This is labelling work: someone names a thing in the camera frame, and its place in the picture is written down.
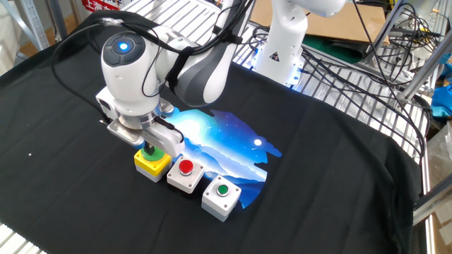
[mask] blue printed image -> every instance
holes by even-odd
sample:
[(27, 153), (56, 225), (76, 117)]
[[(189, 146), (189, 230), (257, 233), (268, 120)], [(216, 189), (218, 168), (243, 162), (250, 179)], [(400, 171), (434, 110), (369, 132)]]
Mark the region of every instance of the blue printed image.
[(165, 120), (184, 134), (182, 154), (205, 166), (204, 177), (212, 180), (219, 174), (242, 189), (239, 201), (245, 208), (267, 179), (267, 172), (255, 164), (268, 163), (267, 152), (276, 157), (281, 157), (281, 152), (233, 114), (211, 112), (214, 117), (196, 109), (175, 109)]

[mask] red button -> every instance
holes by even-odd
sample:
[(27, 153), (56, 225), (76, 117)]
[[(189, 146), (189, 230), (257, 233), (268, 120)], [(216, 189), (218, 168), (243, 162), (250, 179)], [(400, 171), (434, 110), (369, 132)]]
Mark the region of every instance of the red button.
[(183, 174), (190, 174), (193, 170), (193, 162), (185, 159), (179, 163), (179, 169)]

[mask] emergency stop button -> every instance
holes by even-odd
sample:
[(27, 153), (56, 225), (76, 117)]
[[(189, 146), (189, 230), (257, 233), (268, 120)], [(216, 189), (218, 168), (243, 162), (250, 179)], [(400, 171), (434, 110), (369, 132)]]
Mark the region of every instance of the emergency stop button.
[(193, 162), (185, 159), (179, 163), (179, 170), (182, 176), (189, 176), (191, 171), (193, 171)]

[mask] black cloth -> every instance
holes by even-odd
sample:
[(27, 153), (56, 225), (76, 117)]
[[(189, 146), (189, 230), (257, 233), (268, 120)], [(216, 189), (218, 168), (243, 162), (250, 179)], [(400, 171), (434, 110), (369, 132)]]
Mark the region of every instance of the black cloth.
[[(93, 37), (102, 45), (117, 30)], [(87, 45), (79, 37), (56, 69), (94, 101), (105, 82)], [(199, 188), (187, 197), (138, 173), (135, 150), (52, 76), (52, 52), (0, 77), (0, 221), (45, 251), (408, 251), (420, 169), (391, 138), (232, 64), (221, 98), (201, 110), (233, 113), (282, 157), (259, 165), (268, 172), (262, 192), (223, 223), (201, 208)], [(162, 97), (188, 109), (169, 90)]]

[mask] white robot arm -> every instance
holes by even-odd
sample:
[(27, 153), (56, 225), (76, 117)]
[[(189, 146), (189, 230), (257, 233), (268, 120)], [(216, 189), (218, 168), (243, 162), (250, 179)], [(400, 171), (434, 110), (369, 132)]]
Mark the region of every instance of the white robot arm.
[[(243, 0), (252, 4), (252, 0)], [(230, 0), (219, 18), (221, 29), (236, 15), (242, 0)], [(248, 8), (239, 22), (230, 29), (231, 37), (239, 37), (245, 28), (252, 8)], [(198, 45), (171, 28), (157, 26), (149, 31), (162, 43), (182, 51)], [(170, 89), (187, 105), (201, 107), (214, 102), (222, 93), (236, 43), (224, 40), (202, 54), (190, 56), (181, 66), (177, 78), (169, 82)], [(149, 143), (172, 157), (184, 149), (184, 136), (163, 120), (172, 106), (160, 99), (161, 86), (168, 73), (177, 65), (178, 54), (143, 39), (134, 32), (113, 35), (102, 48), (102, 72), (107, 87), (96, 99), (104, 113), (113, 120), (110, 132), (134, 147)]]
[(264, 47), (253, 60), (257, 73), (283, 85), (296, 85), (303, 67), (302, 42), (308, 28), (304, 14), (331, 17), (347, 0), (272, 0), (273, 19)]
[[(224, 1), (225, 11), (218, 18), (218, 29), (228, 26), (234, 19), (235, 6), (248, 4), (252, 7), (252, 1)], [(261, 48), (256, 60), (256, 71), (287, 84), (294, 66), (299, 67), (301, 44), (307, 29), (302, 8), (314, 14), (331, 16), (343, 7), (345, 1), (273, 0), (273, 22), (266, 46)], [(242, 34), (251, 10), (248, 8), (239, 22), (229, 29), (232, 37)], [(197, 47), (171, 28), (157, 26), (149, 33), (179, 51)], [(171, 157), (177, 157), (184, 149), (184, 136), (160, 118), (173, 109), (159, 95), (161, 86), (168, 80), (168, 73), (175, 66), (179, 67), (180, 72), (177, 78), (172, 77), (169, 87), (187, 105), (200, 107), (210, 104), (224, 89), (236, 48), (237, 42), (221, 41), (202, 54), (188, 57), (181, 65), (177, 53), (163, 49), (134, 32), (112, 36), (102, 49), (102, 71), (107, 87), (96, 96), (104, 113), (113, 120), (108, 130), (134, 147), (149, 143)], [(277, 61), (271, 57), (274, 53), (278, 55)]]

